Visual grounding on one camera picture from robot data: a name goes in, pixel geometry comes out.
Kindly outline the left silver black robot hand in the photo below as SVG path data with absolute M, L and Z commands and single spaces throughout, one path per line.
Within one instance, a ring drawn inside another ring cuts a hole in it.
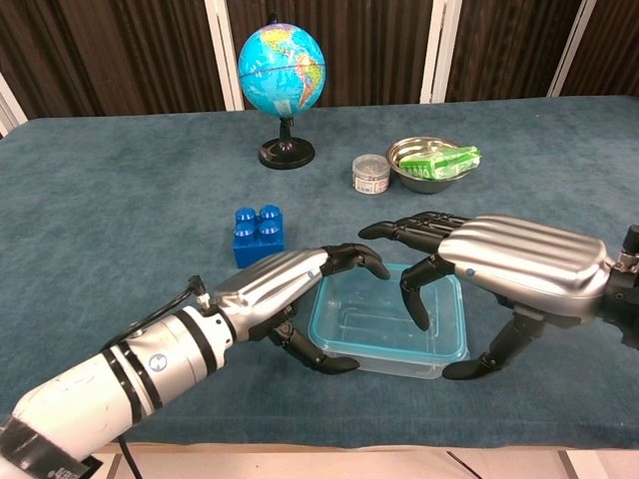
M 389 279 L 381 256 L 361 243 L 288 250 L 269 255 L 217 285 L 212 308 L 229 324 L 235 342 L 269 337 L 304 366 L 327 375 L 359 368 L 350 357 L 329 357 L 293 325 L 296 302 L 320 280 L 354 267 Z

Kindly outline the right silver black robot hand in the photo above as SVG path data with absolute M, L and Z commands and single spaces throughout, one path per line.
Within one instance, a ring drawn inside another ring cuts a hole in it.
M 605 316 L 613 260 L 598 238 L 505 215 L 463 218 L 423 212 L 359 231 L 365 240 L 399 241 L 425 253 L 403 271 L 404 305 L 422 330 L 430 317 L 421 289 L 454 275 L 495 295 L 512 317 L 475 359 L 450 363 L 449 380 L 478 379 L 507 366 L 546 324 L 570 328 Z

